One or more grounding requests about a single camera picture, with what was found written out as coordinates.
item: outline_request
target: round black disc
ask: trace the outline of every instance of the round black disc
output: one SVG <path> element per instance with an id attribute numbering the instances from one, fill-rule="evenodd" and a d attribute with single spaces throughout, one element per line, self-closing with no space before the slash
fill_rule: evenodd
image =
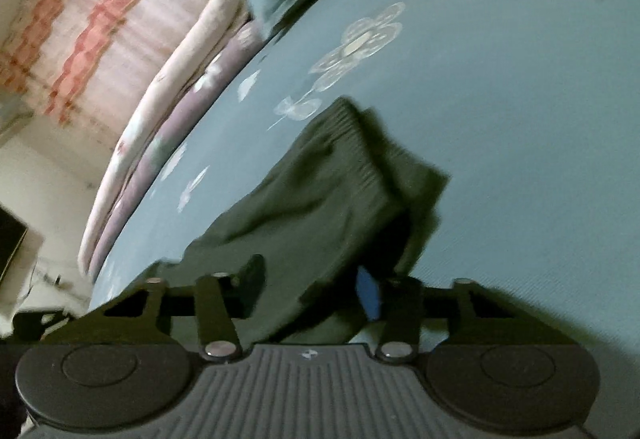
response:
<path id="1" fill-rule="evenodd" d="M 452 345 L 425 375 L 441 405 L 475 427 L 540 434 L 583 422 L 598 393 L 597 366 L 579 345 Z"/>
<path id="2" fill-rule="evenodd" d="M 22 356 L 16 386 L 42 421 L 69 430 L 106 430 L 145 421 L 190 380 L 187 352 L 159 345 L 39 345 Z"/>

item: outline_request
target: orange striped curtain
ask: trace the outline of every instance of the orange striped curtain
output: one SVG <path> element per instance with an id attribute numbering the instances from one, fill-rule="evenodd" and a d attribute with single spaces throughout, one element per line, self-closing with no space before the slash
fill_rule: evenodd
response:
<path id="1" fill-rule="evenodd" d="M 113 148 L 208 0 L 24 0 L 0 85 Z"/>

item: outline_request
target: mattress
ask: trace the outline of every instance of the mattress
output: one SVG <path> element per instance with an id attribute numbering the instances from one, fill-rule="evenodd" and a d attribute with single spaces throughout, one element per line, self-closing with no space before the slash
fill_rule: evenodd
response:
<path id="1" fill-rule="evenodd" d="M 166 163 L 91 307 L 180 259 L 338 96 L 450 176 L 412 275 L 473 278 L 582 342 L 600 438 L 640 429 L 640 0 L 317 0 Z"/>

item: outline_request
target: metal screw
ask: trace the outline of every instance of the metal screw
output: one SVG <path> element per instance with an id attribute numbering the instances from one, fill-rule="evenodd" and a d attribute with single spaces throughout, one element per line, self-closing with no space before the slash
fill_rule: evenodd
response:
<path id="1" fill-rule="evenodd" d="M 216 359 L 225 359 L 233 356 L 238 348 L 234 343 L 220 340 L 219 342 L 211 342 L 205 348 L 204 351 L 207 356 L 211 356 Z"/>
<path id="2" fill-rule="evenodd" d="M 411 356 L 414 353 L 414 348 L 409 343 L 386 342 L 380 347 L 380 352 L 385 358 L 402 359 Z"/>

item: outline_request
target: gray ribbed plate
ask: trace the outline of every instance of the gray ribbed plate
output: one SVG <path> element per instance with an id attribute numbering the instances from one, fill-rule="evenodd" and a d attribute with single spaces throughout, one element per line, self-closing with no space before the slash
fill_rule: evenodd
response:
<path id="1" fill-rule="evenodd" d="M 207 367 L 177 406 L 119 433 L 37 427 L 24 439 L 504 439 L 456 421 L 415 371 L 372 359 L 363 345 L 257 345 Z M 578 429 L 539 439 L 587 439 Z"/>

